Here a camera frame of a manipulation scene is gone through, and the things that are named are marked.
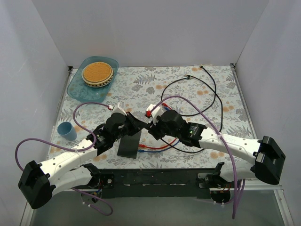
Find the black network switch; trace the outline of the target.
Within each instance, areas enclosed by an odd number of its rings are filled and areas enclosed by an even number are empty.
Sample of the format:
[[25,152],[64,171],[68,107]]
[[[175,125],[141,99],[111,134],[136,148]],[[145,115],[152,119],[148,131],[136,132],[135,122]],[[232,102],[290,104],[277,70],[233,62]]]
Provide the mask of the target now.
[[132,136],[124,136],[120,140],[117,156],[136,159],[141,138],[141,131]]

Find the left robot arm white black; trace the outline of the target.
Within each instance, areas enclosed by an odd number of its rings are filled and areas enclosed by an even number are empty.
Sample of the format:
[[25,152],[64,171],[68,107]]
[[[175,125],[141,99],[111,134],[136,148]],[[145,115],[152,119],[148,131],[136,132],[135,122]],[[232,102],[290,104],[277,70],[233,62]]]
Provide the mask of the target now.
[[96,188],[100,183],[100,171],[83,163],[113,147],[124,136],[133,136],[146,127],[146,123],[131,113],[113,113],[106,123],[96,127],[72,151],[52,159],[26,164],[18,188],[32,209],[45,205],[53,195],[76,186]]

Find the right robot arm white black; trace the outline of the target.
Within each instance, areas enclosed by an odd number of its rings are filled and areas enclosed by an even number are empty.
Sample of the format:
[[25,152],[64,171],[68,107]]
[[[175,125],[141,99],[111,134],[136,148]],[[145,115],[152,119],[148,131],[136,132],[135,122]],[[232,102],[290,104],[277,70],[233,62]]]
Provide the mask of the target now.
[[252,178],[270,185],[279,184],[285,154],[273,138],[264,136],[258,140],[218,135],[205,125],[187,122],[175,110],[147,111],[146,116],[152,118],[147,130],[156,140],[171,136],[186,146],[212,149],[242,159],[234,166],[225,163],[216,166],[215,172],[208,176],[216,186]]

